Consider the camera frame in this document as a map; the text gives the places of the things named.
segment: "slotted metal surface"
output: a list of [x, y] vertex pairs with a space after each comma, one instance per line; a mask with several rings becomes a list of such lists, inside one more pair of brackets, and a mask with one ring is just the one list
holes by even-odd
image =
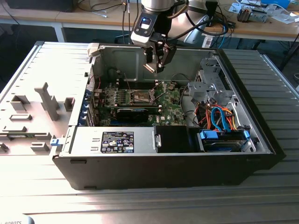
[[[284, 150], [299, 150], [299, 98], [272, 63], [257, 51], [225, 50]], [[242, 60], [234, 60], [242, 55]]]
[[[253, 65], [255, 61], [265, 65], [256, 52], [249, 55]], [[235, 64], [248, 65], [236, 58], [232, 60]], [[254, 79], [243, 81], [248, 80], [246, 86], [256, 83], [261, 88], [268, 86]], [[284, 87], [279, 79], [272, 84]], [[292, 109], [286, 113], [294, 114], [298, 101], [255, 98], [255, 102], [265, 114], [284, 114], [289, 106]], [[298, 223], [299, 121], [268, 123], [275, 135], [280, 136], [279, 143], [287, 157], [272, 169], [253, 174], [239, 186], [77, 191], [47, 155], [0, 156], [0, 213], [7, 210], [26, 213], [36, 224]], [[209, 168], [199, 172], [209, 172]]]

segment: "regulatory label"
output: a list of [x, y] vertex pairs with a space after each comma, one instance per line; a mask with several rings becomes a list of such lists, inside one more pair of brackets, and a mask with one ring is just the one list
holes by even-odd
[[134, 132], [103, 132], [102, 153], [133, 153]]

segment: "black cable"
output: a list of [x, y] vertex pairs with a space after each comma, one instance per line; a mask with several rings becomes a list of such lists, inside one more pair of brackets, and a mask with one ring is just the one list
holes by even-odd
[[124, 31], [124, 22], [125, 22], [125, 12], [122, 12], [122, 24], [121, 24], [121, 28], [122, 28], [122, 39], [123, 39], [123, 43], [125, 44], [125, 31]]
[[293, 57], [293, 55], [297, 52], [297, 50], [299, 49], [299, 45], [296, 46], [296, 48], [293, 50], [293, 52], [289, 55], [290, 53], [290, 50], [292, 49], [292, 47], [294, 46], [296, 40], [298, 39], [299, 37], [299, 33], [297, 34], [294, 42], [292, 43], [290, 49], [287, 51], [284, 59], [282, 60], [281, 64], [280, 64], [280, 67], [279, 67], [279, 70], [283, 70], [285, 68], [285, 66], [288, 64], [289, 60]]
[[289, 50], [289, 48], [288, 48], [287, 46], [285, 46], [283, 42], [278, 41], [278, 43], [279, 43], [284, 49]]
[[288, 64], [291, 58], [297, 53], [298, 50], [299, 50], [299, 44], [295, 47], [295, 49], [290, 54], [286, 55], [286, 57], [284, 58], [284, 60], [282, 61], [279, 67], [281, 71], [285, 68], [285, 66]]
[[187, 75], [185, 75], [184, 73], [175, 73], [175, 74], [173, 74], [172, 77], [171, 77], [171, 82], [173, 82], [173, 78], [174, 78], [176, 75], [182, 75], [182, 76], [184, 76], [186, 79], [188, 79], [189, 82], [192, 82], [192, 80], [191, 80]]
[[130, 0], [128, 0], [128, 17], [129, 17], [129, 44], [131, 42], [131, 25], [130, 25]]
[[208, 23], [211, 23], [211, 22], [217, 22], [217, 23], [219, 23], [219, 24], [221, 24], [221, 25], [223, 25], [223, 26], [225, 27], [225, 30], [224, 30], [222, 33], [218, 33], [218, 35], [224, 35], [224, 34], [226, 34], [226, 33], [228, 32], [228, 27], [227, 27], [227, 25], [226, 25], [223, 21], [221, 21], [221, 20], [214, 20], [214, 19], [213, 19], [213, 20], [206, 20], [206, 21], [204, 21], [204, 22], [201, 22], [201, 23], [199, 23], [199, 24], [197, 24], [197, 25], [191, 27], [190, 29], [186, 30], [185, 32], [181, 33], [180, 35], [177, 35], [177, 36], [175, 36], [175, 37], [173, 37], [173, 38], [169, 38], [169, 39], [167, 39], [167, 41], [174, 41], [174, 40], [177, 40], [177, 39], [179, 39], [179, 38], [185, 36], [185, 35], [188, 34], [189, 32], [191, 32], [192, 30], [194, 30], [194, 29], [200, 27], [201, 25], [208, 24]]
[[113, 8], [113, 7], [116, 7], [116, 6], [121, 6], [121, 4], [117, 4], [117, 5], [114, 5], [114, 6], [110, 6], [110, 7], [107, 7], [107, 8], [102, 8], [102, 9], [97, 9], [97, 10], [86, 10], [86, 9], [83, 9], [80, 7], [80, 3], [84, 2], [85, 0], [81, 0], [80, 2], [78, 2], [78, 8], [83, 10], [83, 11], [86, 11], [86, 12], [98, 12], [98, 11], [103, 11], [103, 10], [106, 10], [106, 9], [110, 9], [110, 8]]
[[136, 25], [136, 22], [137, 22], [137, 19], [138, 19], [138, 16], [139, 16], [139, 2], [138, 2], [138, 0], [136, 1], [136, 3], [137, 3], [137, 15], [136, 15], [136, 18], [135, 18], [135, 20], [134, 20], [134, 24], [133, 24], [132, 31], [133, 31], [134, 28], [135, 28], [135, 25]]
[[222, 15], [222, 21], [225, 22], [225, 23], [227, 24], [228, 21], [227, 21], [226, 17], [224, 16], [224, 14], [223, 14], [223, 12], [222, 12], [220, 6], [217, 5], [217, 7], [220, 9], [220, 14]]
[[[4, 8], [4, 10], [9, 14], [9, 16], [20, 26], [20, 29], [18, 31], [18, 36], [21, 30], [21, 25], [20, 23], [7, 11], [7, 9], [4, 7], [3, 5], [3, 0], [0, 0], [2, 7]], [[28, 37], [30, 37], [33, 41], [36, 41], [35, 38], [33, 38], [33, 36], [31, 36], [31, 34], [29, 34], [25, 29], [23, 29], [23, 31], [27, 34]]]
[[296, 40], [298, 39], [298, 37], [299, 37], [299, 33], [297, 34], [297, 36], [296, 36], [294, 42], [293, 42], [292, 45], [290, 46], [290, 49], [288, 50], [287, 54], [290, 52], [291, 48], [294, 46], [294, 44], [295, 44]]
[[104, 2], [104, 3], [97, 3], [97, 4], [94, 4], [94, 5], [92, 6], [92, 5], [90, 4], [90, 0], [89, 0], [89, 6], [90, 6], [90, 9], [93, 9], [93, 8], [96, 7], [96, 6], [109, 4], [110, 2], [111, 2], [111, 0], [109, 0], [108, 2]]
[[20, 25], [19, 24], [19, 22], [6, 10], [6, 8], [4, 7], [4, 5], [3, 5], [3, 0], [0, 0], [1, 1], [1, 5], [2, 5], [2, 7], [4, 8], [4, 10], [9, 14], [9, 16], [18, 24], [18, 25]]
[[[186, 17], [187, 17], [187, 19], [189, 20], [189, 22], [193, 25], [193, 26], [196, 26], [195, 25], [195, 23], [192, 21], [192, 19], [190, 18], [190, 16], [189, 16], [189, 14], [186, 12], [185, 13], [186, 14]], [[196, 28], [198, 31], [200, 31], [200, 32], [202, 32], [203, 34], [207, 34], [207, 35], [210, 35], [210, 36], [220, 36], [220, 35], [222, 35], [221, 33], [210, 33], [210, 32], [206, 32], [206, 31], [204, 31], [203, 29], [201, 29], [201, 28]]]
[[178, 104], [181, 104], [181, 105], [182, 105], [182, 100], [183, 100], [184, 92], [186, 91], [187, 87], [188, 87], [188, 86], [185, 86], [185, 87], [184, 87], [183, 92], [182, 92], [182, 95], [181, 95], [181, 98], [179, 99]]

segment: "table leg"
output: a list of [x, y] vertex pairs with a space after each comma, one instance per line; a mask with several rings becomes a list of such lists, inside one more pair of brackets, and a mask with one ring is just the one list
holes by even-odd
[[62, 24], [54, 23], [53, 28], [55, 29], [58, 42], [67, 42]]
[[210, 48], [213, 37], [214, 36], [205, 35], [204, 42], [202, 43], [202, 48]]

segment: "desk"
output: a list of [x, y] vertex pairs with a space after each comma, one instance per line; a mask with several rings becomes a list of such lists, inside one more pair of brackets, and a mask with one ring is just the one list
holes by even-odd
[[[112, 0], [109, 4], [98, 7], [108, 7], [119, 3], [119, 0]], [[229, 20], [236, 22], [236, 27], [232, 37], [236, 38], [249, 38], [249, 39], [262, 39], [262, 40], [276, 40], [276, 41], [294, 41], [299, 32], [299, 27], [296, 23], [284, 24], [272, 18], [269, 18], [266, 23], [248, 22], [241, 23], [237, 21], [236, 14], [228, 13], [229, 5], [234, 2], [233, 0], [220, 0], [220, 7], [225, 16]], [[131, 3], [131, 26], [133, 25], [134, 18], [136, 17], [136, 5]], [[10, 9], [8, 5], [4, 4], [9, 13], [21, 25], [36, 25], [36, 26], [49, 26], [55, 29], [57, 39], [59, 42], [65, 42], [64, 28], [89, 28], [89, 29], [112, 29], [121, 30], [122, 11], [121, 7], [114, 7], [107, 10], [107, 18], [85, 12], [81, 9], [75, 9], [73, 13], [63, 13], [57, 11], [46, 10], [28, 10], [28, 9]], [[88, 3], [82, 4], [82, 7], [89, 8]], [[290, 10], [299, 10], [299, 6], [291, 4]], [[191, 18], [196, 22], [201, 15], [190, 12]], [[16, 22], [8, 15], [8, 13], [0, 5], [0, 23], [16, 24]], [[191, 24], [187, 21], [184, 15], [173, 20], [173, 23], [178, 23], [180, 26], [173, 26], [170, 35], [174, 33], [181, 33]], [[126, 14], [125, 29], [128, 30], [128, 16]], [[211, 28], [206, 28], [209, 32], [220, 32], [221, 27], [216, 25]]]

